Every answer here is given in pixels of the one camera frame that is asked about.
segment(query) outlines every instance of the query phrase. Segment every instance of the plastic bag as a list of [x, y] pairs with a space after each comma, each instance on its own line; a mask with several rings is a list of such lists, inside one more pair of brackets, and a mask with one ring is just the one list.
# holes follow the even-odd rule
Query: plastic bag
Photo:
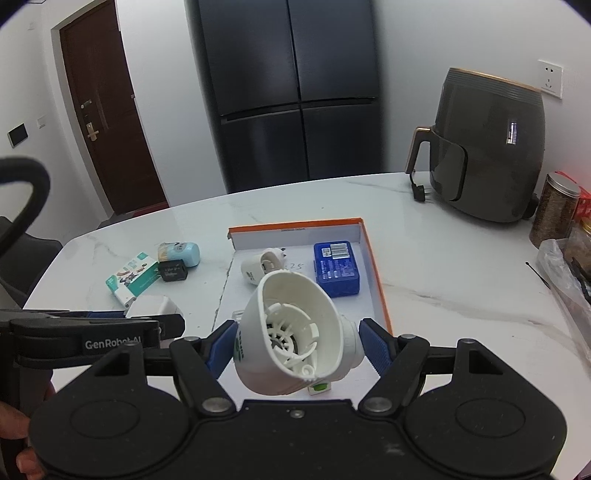
[[566, 240], [544, 240], [536, 261], [546, 274], [553, 290], [570, 313], [574, 325], [586, 343], [586, 356], [591, 360], [591, 305], [583, 297], [579, 281], [570, 272], [563, 256]]

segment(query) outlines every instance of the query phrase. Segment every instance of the refrigerator door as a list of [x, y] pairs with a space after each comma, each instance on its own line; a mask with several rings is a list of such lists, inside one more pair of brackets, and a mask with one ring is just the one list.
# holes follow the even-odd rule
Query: refrigerator door
[[234, 192], [308, 180], [299, 110], [227, 122], [222, 135]]
[[199, 0], [220, 115], [298, 101], [285, 1]]
[[378, 96], [370, 0], [288, 0], [302, 101]]
[[303, 112], [311, 180], [384, 171], [377, 103]]

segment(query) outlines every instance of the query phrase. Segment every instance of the refrigerator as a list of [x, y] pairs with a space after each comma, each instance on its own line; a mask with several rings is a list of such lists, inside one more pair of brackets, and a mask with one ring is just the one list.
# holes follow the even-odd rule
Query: refrigerator
[[371, 0], [191, 0], [231, 192], [383, 171]]

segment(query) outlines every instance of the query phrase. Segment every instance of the marble tabletop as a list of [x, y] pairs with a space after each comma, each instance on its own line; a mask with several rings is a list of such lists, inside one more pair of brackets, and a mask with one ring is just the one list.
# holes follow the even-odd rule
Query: marble tabletop
[[[424, 173], [417, 178], [428, 183]], [[63, 248], [26, 308], [120, 309], [105, 286], [109, 275], [140, 251], [156, 256], [162, 242], [193, 241], [202, 261], [187, 280], [159, 281], [148, 291], [182, 309], [187, 335], [207, 336], [233, 255], [228, 227], [349, 217], [365, 221], [394, 333], [437, 346], [476, 338], [534, 384], [566, 417], [553, 474], [572, 480], [591, 459], [591, 368], [557, 300], [525, 265], [537, 253], [531, 223], [477, 220], [430, 197], [417, 203], [402, 173], [235, 193], [102, 228]], [[56, 387], [79, 371], [57, 371]], [[166, 379], [150, 383], [174, 391]]]

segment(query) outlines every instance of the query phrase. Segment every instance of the glass jar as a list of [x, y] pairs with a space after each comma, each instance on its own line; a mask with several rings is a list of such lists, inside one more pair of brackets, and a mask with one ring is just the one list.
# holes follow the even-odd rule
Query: glass jar
[[581, 190], [572, 180], [560, 173], [546, 175], [540, 205], [531, 227], [530, 240], [536, 248], [548, 238], [565, 238], [577, 208]]
[[591, 273], [591, 219], [584, 218], [570, 233], [564, 249], [567, 262], [575, 259], [583, 270]]

